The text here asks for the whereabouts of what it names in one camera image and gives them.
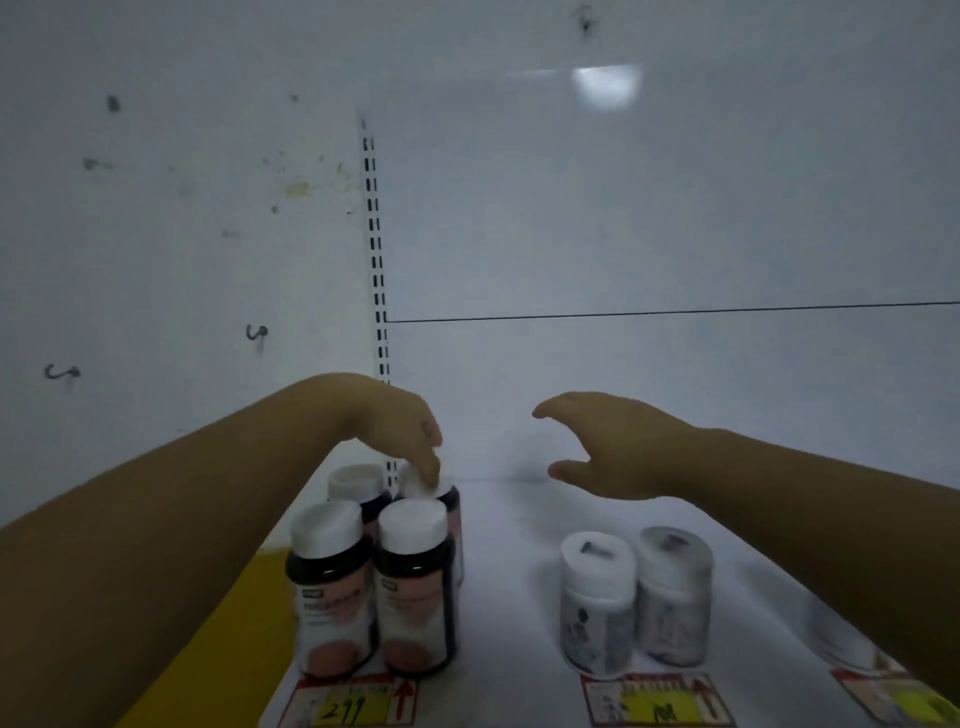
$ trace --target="hand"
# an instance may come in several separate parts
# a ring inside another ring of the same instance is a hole
[[[602,392],[567,392],[538,404],[534,417],[569,427],[590,456],[588,463],[553,463],[550,477],[621,499],[669,495],[670,464],[682,462],[697,430],[649,404]]]
[[[419,395],[369,376],[324,375],[334,397],[346,406],[344,439],[354,437],[389,457],[413,465],[430,487],[437,485],[440,459],[433,448],[444,443],[440,426]]]

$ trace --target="red arrow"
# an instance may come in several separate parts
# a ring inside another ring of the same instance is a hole
[[[693,678],[693,685],[690,687],[690,692],[694,695],[700,697],[704,701],[704,705],[707,706],[707,710],[710,711],[710,717],[714,720],[719,720],[720,716],[717,714],[716,709],[713,707],[713,703],[710,702],[710,694],[713,692],[707,685],[697,678]]]
[[[404,680],[400,683],[400,687],[394,692],[394,697],[400,698],[396,702],[396,718],[395,720],[400,720],[403,718],[403,704],[407,702],[408,697],[414,696],[414,689],[410,687],[410,683]]]

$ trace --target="forearm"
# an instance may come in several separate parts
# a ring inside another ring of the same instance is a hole
[[[722,430],[693,437],[679,495],[960,698],[960,492]]]
[[[0,531],[11,724],[110,725],[149,686],[347,436],[331,384],[299,382]]]

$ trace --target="black line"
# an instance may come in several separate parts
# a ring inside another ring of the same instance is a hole
[[[603,316],[667,316],[683,313],[743,313],[748,311],[820,311],[836,308],[897,308],[920,305],[958,305],[960,301],[917,301],[913,303],[841,303],[838,305],[781,305],[760,308],[691,308],[679,311],[628,311],[624,313],[549,313],[534,316],[477,316],[464,319],[399,319],[390,324],[440,324],[456,321],[521,321],[533,319],[589,319]]]

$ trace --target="bottle lid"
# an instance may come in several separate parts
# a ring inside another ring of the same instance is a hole
[[[383,495],[383,467],[374,464],[347,465],[330,474],[327,495],[330,500],[353,500],[366,503]]]
[[[395,500],[377,519],[380,545],[391,553],[424,553],[444,542],[448,526],[446,508],[436,500]]]
[[[410,463],[404,463],[400,466],[396,477],[396,486],[403,497],[426,498],[445,496],[453,488],[453,478],[440,470],[440,482],[436,488],[428,488],[426,483],[420,478],[420,472]]]
[[[636,575],[666,589],[703,589],[713,552],[699,536],[670,526],[644,528],[636,546]]]
[[[361,513],[352,500],[311,505],[290,528],[294,553],[302,559],[325,559],[346,551],[363,536]]]
[[[630,545],[597,531],[571,533],[560,544],[564,583],[601,599],[633,599],[636,558]]]

